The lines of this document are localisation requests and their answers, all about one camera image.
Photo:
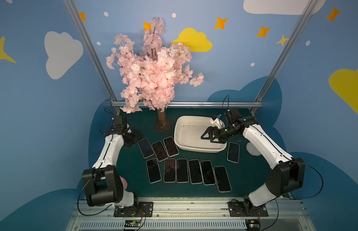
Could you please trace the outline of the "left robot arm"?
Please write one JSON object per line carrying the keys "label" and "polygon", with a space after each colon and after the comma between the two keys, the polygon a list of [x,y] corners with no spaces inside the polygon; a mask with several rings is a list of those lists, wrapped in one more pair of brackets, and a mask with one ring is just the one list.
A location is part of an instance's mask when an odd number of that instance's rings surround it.
{"label": "left robot arm", "polygon": [[136,208],[138,198],[128,192],[116,169],[120,151],[142,138],[139,130],[132,130],[127,118],[116,116],[111,128],[104,135],[104,146],[95,164],[82,174],[83,191],[90,207],[114,205]]}

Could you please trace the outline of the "phone rose case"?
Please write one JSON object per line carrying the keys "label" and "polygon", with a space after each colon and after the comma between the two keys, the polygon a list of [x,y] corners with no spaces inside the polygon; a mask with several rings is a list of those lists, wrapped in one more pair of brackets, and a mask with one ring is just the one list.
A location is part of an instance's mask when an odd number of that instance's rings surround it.
{"label": "phone rose case", "polygon": [[164,161],[164,182],[176,182],[176,160],[168,158]]}

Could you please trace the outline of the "phone grey case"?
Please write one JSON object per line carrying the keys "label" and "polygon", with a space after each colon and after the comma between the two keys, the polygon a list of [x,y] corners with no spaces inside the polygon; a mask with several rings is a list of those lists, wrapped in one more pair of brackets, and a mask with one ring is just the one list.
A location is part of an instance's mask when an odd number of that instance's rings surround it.
{"label": "phone grey case", "polygon": [[159,162],[168,159],[167,151],[161,141],[152,143],[152,149],[156,155],[156,158]]}

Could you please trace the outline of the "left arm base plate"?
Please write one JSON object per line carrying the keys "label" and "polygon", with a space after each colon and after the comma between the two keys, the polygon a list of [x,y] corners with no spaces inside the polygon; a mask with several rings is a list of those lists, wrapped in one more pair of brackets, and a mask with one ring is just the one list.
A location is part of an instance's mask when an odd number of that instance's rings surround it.
{"label": "left arm base plate", "polygon": [[133,217],[152,217],[154,202],[139,202],[137,206],[119,208],[114,210],[114,217],[117,218],[133,218]]}

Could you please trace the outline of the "phone salmon case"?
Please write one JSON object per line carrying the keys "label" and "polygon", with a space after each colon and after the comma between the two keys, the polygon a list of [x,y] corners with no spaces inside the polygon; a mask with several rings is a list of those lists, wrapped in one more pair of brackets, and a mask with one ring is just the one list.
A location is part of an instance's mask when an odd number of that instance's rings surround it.
{"label": "phone salmon case", "polygon": [[228,146],[227,161],[231,163],[239,163],[240,145],[238,143],[230,142]]}

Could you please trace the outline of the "phone white case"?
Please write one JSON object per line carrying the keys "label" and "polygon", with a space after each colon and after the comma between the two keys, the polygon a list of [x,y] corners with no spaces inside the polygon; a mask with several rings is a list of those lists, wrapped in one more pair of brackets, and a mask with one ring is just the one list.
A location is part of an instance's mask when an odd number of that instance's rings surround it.
{"label": "phone white case", "polygon": [[204,185],[215,185],[213,165],[210,160],[200,162]]}

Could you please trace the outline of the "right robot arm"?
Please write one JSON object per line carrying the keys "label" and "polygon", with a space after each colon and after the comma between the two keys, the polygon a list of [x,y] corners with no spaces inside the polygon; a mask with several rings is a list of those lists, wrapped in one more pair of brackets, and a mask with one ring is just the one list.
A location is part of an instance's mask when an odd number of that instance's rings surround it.
{"label": "right robot arm", "polygon": [[224,126],[214,115],[210,118],[212,125],[205,130],[201,139],[212,143],[225,143],[232,136],[242,135],[249,141],[249,154],[263,156],[271,168],[264,184],[244,197],[245,208],[258,208],[303,186],[305,162],[301,158],[294,158],[279,147],[254,116],[243,117],[237,108],[228,109],[225,116],[228,126]]}

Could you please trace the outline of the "phone cream case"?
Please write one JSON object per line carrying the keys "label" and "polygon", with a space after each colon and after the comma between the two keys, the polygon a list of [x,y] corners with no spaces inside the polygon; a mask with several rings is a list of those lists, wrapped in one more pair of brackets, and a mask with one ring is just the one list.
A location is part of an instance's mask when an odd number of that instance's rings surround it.
{"label": "phone cream case", "polygon": [[167,154],[169,157],[174,157],[179,155],[179,149],[176,146],[176,143],[174,141],[173,137],[167,137],[163,139],[165,149],[167,151]]}

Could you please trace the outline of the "white plastic storage box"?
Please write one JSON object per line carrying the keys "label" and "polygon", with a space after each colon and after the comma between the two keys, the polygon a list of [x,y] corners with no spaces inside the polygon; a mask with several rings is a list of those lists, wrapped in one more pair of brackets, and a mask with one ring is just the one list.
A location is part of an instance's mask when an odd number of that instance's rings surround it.
{"label": "white plastic storage box", "polygon": [[210,117],[184,115],[178,118],[174,141],[181,150],[199,153],[219,153],[227,147],[227,143],[212,143],[201,139],[208,127],[212,127]]}

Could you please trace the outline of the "phone coral case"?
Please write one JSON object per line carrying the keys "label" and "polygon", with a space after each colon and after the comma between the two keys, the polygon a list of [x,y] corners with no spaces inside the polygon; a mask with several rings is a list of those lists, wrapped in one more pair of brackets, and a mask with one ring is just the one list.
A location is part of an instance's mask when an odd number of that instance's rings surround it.
{"label": "phone coral case", "polygon": [[187,159],[176,160],[177,183],[188,183],[188,161]]}

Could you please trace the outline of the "phone light pink case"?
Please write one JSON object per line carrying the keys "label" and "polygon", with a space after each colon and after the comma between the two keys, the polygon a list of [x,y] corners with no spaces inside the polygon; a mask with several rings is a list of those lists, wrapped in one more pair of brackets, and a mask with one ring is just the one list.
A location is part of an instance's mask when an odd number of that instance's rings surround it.
{"label": "phone light pink case", "polygon": [[225,166],[214,167],[217,189],[220,193],[229,193],[232,191],[228,172]]}

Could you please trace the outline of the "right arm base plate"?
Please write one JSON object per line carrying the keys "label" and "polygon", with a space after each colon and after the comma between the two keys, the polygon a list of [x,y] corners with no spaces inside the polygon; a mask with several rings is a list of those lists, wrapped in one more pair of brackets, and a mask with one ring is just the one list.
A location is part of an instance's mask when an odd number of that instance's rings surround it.
{"label": "right arm base plate", "polygon": [[265,205],[254,207],[248,202],[231,200],[228,202],[229,214],[231,217],[268,217]]}

